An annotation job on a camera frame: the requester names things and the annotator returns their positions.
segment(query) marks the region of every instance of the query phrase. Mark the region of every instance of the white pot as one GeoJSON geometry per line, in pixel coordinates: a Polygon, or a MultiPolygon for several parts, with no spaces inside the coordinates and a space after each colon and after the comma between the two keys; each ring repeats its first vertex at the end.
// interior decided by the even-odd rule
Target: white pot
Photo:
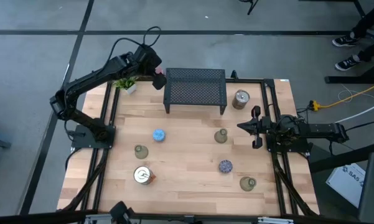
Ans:
{"type": "Polygon", "coordinates": [[[133,84],[130,88],[128,88],[126,91],[127,94],[132,94],[134,91],[136,91],[137,85],[133,84]]]}

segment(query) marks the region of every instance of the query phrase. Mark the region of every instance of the yellow cable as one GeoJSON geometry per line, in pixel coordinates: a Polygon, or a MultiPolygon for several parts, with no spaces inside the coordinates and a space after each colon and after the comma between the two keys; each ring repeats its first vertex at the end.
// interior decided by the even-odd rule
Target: yellow cable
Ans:
{"type": "Polygon", "coordinates": [[[341,102],[344,102],[344,101],[346,101],[346,100],[349,100],[349,99],[353,98],[354,96],[358,96],[358,95],[360,95],[360,94],[362,94],[362,93],[366,93],[366,92],[368,92],[368,91],[370,91],[370,90],[372,90],[372,89],[374,89],[374,86],[371,87],[371,88],[369,88],[369,89],[367,89],[367,90],[364,90],[364,91],[361,91],[361,92],[359,92],[359,93],[357,93],[357,94],[354,94],[354,95],[352,95],[352,96],[350,96],[350,97],[347,97],[347,98],[344,99],[344,100],[340,100],[340,101],[338,101],[338,102],[336,102],[336,103],[332,103],[331,105],[321,106],[320,104],[317,104],[316,106],[318,107],[318,109],[319,109],[319,108],[330,108],[331,106],[335,106],[335,105],[337,105],[337,104],[339,104],[339,103],[341,103],[341,102]]]}

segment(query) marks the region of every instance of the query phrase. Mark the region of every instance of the white cable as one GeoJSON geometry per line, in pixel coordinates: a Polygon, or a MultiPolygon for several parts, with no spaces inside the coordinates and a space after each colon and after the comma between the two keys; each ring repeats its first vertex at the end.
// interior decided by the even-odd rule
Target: white cable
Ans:
{"type": "MultiPolygon", "coordinates": [[[[340,101],[342,100],[342,99],[340,98],[340,94],[342,94],[342,93],[344,93],[344,92],[346,92],[346,91],[348,91],[348,92],[350,93],[351,96],[353,95],[353,93],[358,93],[357,91],[349,90],[349,89],[348,89],[346,86],[344,86],[343,84],[342,84],[342,86],[343,86],[346,90],[343,90],[343,91],[339,92],[339,94],[337,95],[337,98],[338,98],[340,101]]],[[[369,95],[369,94],[365,94],[365,93],[362,93],[361,95],[370,96],[370,97],[374,98],[374,96],[369,95]]],[[[344,101],[343,103],[349,103],[349,102],[351,102],[352,100],[353,100],[353,98],[351,98],[351,99],[349,99],[349,100],[347,100],[347,101],[344,101]]]]}
{"type": "Polygon", "coordinates": [[[362,111],[362,112],[359,113],[359,114],[353,115],[353,116],[348,117],[348,118],[341,119],[340,121],[336,121],[335,123],[340,123],[340,122],[342,122],[342,121],[346,121],[346,120],[348,120],[348,119],[355,118],[356,116],[363,115],[363,114],[365,114],[366,112],[369,112],[369,111],[371,111],[371,110],[373,110],[373,109],[374,109],[374,106],[372,106],[371,108],[367,109],[366,111],[362,111]]]}

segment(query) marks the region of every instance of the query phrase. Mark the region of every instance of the black pants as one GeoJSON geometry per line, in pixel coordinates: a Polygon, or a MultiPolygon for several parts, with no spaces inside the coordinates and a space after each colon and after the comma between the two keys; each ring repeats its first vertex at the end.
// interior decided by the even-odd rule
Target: black pants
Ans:
{"type": "MultiPolygon", "coordinates": [[[[371,28],[374,25],[374,9],[370,11],[364,18],[358,22],[357,26],[353,28],[355,38],[365,37],[367,34],[367,29],[371,28]]],[[[364,51],[361,51],[358,54],[360,60],[369,62],[374,56],[374,44],[364,51]]]]}

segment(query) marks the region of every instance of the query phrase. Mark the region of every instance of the small potted plant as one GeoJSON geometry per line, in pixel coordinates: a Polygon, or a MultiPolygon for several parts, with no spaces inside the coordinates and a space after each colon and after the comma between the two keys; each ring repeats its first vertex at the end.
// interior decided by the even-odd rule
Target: small potted plant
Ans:
{"type": "Polygon", "coordinates": [[[125,90],[126,93],[130,95],[132,92],[136,91],[136,80],[137,77],[122,78],[115,82],[115,86],[121,90],[125,90]]]}

